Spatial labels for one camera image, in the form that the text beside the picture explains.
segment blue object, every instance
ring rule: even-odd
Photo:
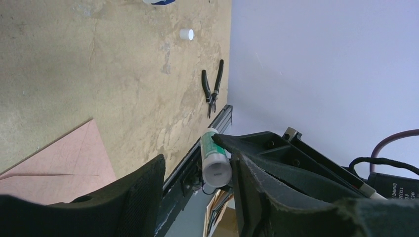
[[[160,2],[152,3],[152,5],[167,5],[167,4],[172,3],[174,1],[175,0],[163,0],[163,1],[160,1]]]

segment table surface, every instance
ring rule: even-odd
[[[94,118],[117,178],[160,153],[167,177],[215,118],[201,71],[213,89],[220,59],[217,113],[227,102],[231,0],[3,0],[0,14],[0,172]]]

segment bottle label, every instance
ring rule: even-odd
[[[206,132],[201,137],[201,149],[204,152],[204,159],[206,159],[209,155],[214,153],[221,153],[223,155],[225,154],[225,150],[217,145],[213,140],[212,136],[216,134],[215,132]]]

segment pink envelope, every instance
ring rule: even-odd
[[[115,180],[91,120],[0,175],[0,194],[49,205],[71,202]]]

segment white plastic cap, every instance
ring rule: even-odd
[[[194,30],[192,29],[180,29],[180,38],[182,40],[192,40],[194,38]]]

